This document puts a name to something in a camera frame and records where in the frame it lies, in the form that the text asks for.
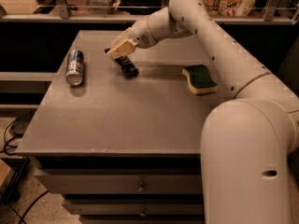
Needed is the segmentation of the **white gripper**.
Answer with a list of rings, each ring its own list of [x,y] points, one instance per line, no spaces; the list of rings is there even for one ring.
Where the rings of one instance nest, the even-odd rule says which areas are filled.
[[[157,43],[158,41],[150,31],[148,17],[144,17],[136,21],[112,41],[107,55],[112,59],[117,59],[134,53],[136,47],[147,49],[155,46]]]

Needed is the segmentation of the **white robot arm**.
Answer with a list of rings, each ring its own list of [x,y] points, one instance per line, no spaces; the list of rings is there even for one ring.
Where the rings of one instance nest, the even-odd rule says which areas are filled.
[[[122,32],[108,54],[185,35],[200,42],[231,96],[201,134],[206,224],[292,224],[287,157],[299,146],[298,98],[209,17],[202,0],[169,0]]]

